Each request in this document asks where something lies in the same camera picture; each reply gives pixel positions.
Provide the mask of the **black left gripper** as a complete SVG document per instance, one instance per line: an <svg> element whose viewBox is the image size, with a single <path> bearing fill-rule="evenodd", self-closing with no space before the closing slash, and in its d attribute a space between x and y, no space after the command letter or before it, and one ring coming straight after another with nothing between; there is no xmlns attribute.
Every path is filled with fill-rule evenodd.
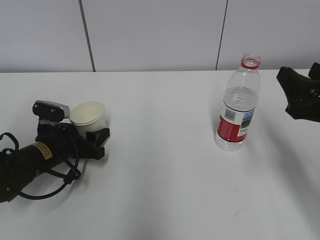
<svg viewBox="0 0 320 240"><path fill-rule="evenodd" d="M100 160L105 156L105 144L109 137L109 128L87 131L86 140L84 140L70 123L54 126L39 124L35 141L45 144L56 158L65 156Z"/></svg>

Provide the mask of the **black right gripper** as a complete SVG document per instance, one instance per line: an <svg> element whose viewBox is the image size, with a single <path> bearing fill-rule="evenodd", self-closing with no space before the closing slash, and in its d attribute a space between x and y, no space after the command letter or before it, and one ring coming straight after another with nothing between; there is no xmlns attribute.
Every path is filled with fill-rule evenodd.
<svg viewBox="0 0 320 240"><path fill-rule="evenodd" d="M320 122L320 64L314 62L308 77L290 67L281 67L276 76L287 99L285 111L295 120Z"/></svg>

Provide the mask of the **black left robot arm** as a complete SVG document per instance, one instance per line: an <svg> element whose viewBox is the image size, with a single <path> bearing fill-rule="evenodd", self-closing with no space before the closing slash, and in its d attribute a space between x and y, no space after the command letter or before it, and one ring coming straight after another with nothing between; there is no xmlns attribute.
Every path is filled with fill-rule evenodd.
<svg viewBox="0 0 320 240"><path fill-rule="evenodd" d="M20 148L18 140L9 132L7 136L14 148L0 152L0 201L10 202L16 196L28 200L44 200L60 193L67 185L78 180L81 159L100 160L105 156L104 143L110 137L110 129L87 132L82 138L71 123L56 126L38 125L35 143ZM50 174L63 180L62 186L45 195L30 195L23 189L36 177Z"/></svg>

